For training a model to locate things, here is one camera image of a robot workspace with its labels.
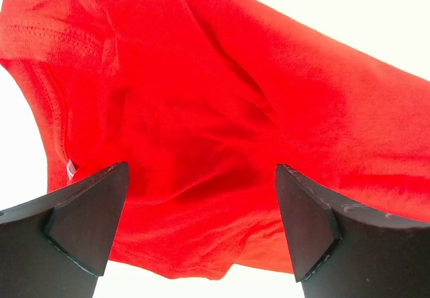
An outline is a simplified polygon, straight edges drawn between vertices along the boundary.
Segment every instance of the white background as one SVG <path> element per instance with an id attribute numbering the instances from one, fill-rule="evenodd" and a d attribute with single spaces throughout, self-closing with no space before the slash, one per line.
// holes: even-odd
<path id="1" fill-rule="evenodd" d="M 259 1 L 336 40 L 430 80 L 430 0 Z M 0 209 L 45 194 L 46 158 L 34 118 L 13 79 L 2 68 L 0 177 Z M 94 297 L 294 298 L 303 294 L 291 275 L 242 266 L 233 266 L 221 281 L 170 281 L 110 262 Z"/>

